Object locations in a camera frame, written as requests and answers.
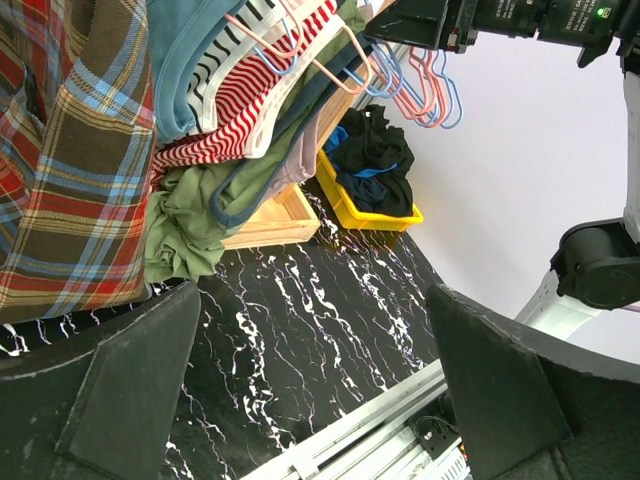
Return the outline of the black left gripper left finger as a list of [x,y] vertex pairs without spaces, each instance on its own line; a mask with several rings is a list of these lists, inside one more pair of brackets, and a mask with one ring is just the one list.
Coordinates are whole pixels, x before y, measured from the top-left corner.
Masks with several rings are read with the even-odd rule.
[[4,479],[156,479],[197,330],[183,283],[143,305],[1,362]]

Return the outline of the black garment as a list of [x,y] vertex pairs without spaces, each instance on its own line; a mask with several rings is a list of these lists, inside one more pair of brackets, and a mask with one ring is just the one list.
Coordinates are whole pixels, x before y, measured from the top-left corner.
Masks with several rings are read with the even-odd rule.
[[362,110],[350,108],[339,122],[346,137],[329,155],[340,172],[391,172],[406,176],[415,157],[405,139],[404,130],[391,126],[385,108],[368,105]]

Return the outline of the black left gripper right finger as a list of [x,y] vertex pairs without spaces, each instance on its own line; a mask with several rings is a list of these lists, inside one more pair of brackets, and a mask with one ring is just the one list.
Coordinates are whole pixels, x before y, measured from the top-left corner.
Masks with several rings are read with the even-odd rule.
[[428,320],[475,479],[636,479],[639,367],[444,285]]

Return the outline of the pink garment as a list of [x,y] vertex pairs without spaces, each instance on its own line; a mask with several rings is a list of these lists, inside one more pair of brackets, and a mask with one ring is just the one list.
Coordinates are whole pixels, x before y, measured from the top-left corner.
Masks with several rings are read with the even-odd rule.
[[288,150],[276,169],[262,199],[273,198],[291,184],[299,184],[316,173],[316,155],[320,111],[308,114],[289,141]]

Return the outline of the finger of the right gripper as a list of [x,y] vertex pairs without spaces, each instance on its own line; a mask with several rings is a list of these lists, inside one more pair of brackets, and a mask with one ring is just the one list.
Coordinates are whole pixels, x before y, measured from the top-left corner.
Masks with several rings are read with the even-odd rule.
[[433,50],[439,46],[445,19],[445,0],[394,1],[367,23],[365,35]]

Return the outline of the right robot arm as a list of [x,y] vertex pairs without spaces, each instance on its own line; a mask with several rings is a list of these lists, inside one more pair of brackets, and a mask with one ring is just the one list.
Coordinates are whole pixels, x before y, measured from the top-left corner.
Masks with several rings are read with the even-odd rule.
[[454,420],[476,479],[635,479],[639,368],[569,336],[639,300],[639,5],[635,1],[397,1],[368,36],[463,53],[479,32],[580,49],[579,67],[612,41],[628,121],[627,200],[619,218],[561,238],[515,319],[434,285],[428,318]]

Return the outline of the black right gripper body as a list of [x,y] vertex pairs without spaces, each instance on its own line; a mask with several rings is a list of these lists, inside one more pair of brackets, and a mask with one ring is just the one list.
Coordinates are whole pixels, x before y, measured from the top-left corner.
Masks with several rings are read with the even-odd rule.
[[618,1],[450,1],[441,40],[456,53],[481,32],[586,48],[613,36],[619,11]]

